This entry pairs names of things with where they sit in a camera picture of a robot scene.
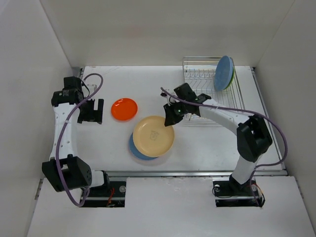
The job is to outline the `orange plate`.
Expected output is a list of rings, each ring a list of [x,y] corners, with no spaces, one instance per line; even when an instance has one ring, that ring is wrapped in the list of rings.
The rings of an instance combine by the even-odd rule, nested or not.
[[[118,121],[128,121],[136,116],[138,112],[137,103],[130,98],[116,100],[111,106],[111,114]]]

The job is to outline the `beige plate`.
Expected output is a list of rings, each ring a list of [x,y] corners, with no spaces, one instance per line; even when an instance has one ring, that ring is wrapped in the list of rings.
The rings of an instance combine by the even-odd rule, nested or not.
[[[164,126],[165,118],[149,116],[141,119],[133,130],[136,148],[149,157],[165,155],[173,146],[175,132],[172,126]]]

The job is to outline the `light blue plate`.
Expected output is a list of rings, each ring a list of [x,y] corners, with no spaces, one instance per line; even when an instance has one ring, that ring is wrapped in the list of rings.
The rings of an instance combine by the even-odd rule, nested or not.
[[[130,135],[129,137],[129,141],[128,141],[128,145],[129,145],[129,150],[131,151],[131,153],[138,159],[140,160],[154,160],[157,159],[158,157],[149,157],[147,155],[142,154],[135,146],[134,144],[134,140],[133,140],[133,133]]]

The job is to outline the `green plate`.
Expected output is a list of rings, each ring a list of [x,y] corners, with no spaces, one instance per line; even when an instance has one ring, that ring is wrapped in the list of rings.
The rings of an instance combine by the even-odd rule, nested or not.
[[[228,89],[228,88],[230,87],[231,83],[233,82],[234,75],[235,75],[235,68],[234,68],[234,62],[233,62],[233,59],[232,59],[232,57],[229,57],[229,59],[230,59],[230,61],[231,61],[231,63],[232,63],[232,69],[233,69],[233,72],[232,72],[231,79],[230,79],[229,83],[227,84],[227,86],[225,87],[225,89],[224,89],[224,90],[226,90],[226,89]]]

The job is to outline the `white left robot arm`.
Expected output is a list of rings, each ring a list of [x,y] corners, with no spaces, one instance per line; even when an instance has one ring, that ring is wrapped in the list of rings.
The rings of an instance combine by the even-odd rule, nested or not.
[[[77,124],[84,121],[102,124],[104,100],[86,100],[82,85],[81,79],[66,77],[63,89],[53,93],[54,143],[49,161],[43,162],[41,169],[57,192],[65,190],[57,169],[59,162],[69,190],[90,187],[105,196],[111,188],[108,175],[103,170],[92,170],[79,157],[77,148]]]

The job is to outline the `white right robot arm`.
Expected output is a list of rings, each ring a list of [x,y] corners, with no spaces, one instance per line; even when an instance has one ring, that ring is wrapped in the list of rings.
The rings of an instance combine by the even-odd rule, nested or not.
[[[196,95],[188,83],[178,86],[173,93],[163,89],[161,94],[167,98],[165,126],[173,126],[191,114],[214,121],[236,136],[239,159],[230,176],[229,189],[236,195],[245,191],[258,160],[273,143],[262,115],[224,107],[204,93]]]

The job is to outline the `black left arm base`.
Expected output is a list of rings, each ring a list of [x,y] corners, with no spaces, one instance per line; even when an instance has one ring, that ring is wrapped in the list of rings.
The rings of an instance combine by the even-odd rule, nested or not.
[[[126,181],[111,181],[108,187],[90,189],[82,207],[121,208],[125,207]]]

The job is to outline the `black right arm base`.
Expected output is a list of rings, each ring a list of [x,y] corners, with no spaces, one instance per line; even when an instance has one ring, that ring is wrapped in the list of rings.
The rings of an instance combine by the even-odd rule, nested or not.
[[[212,193],[216,207],[263,207],[266,199],[255,179],[251,185],[233,186],[229,180],[214,180]]]

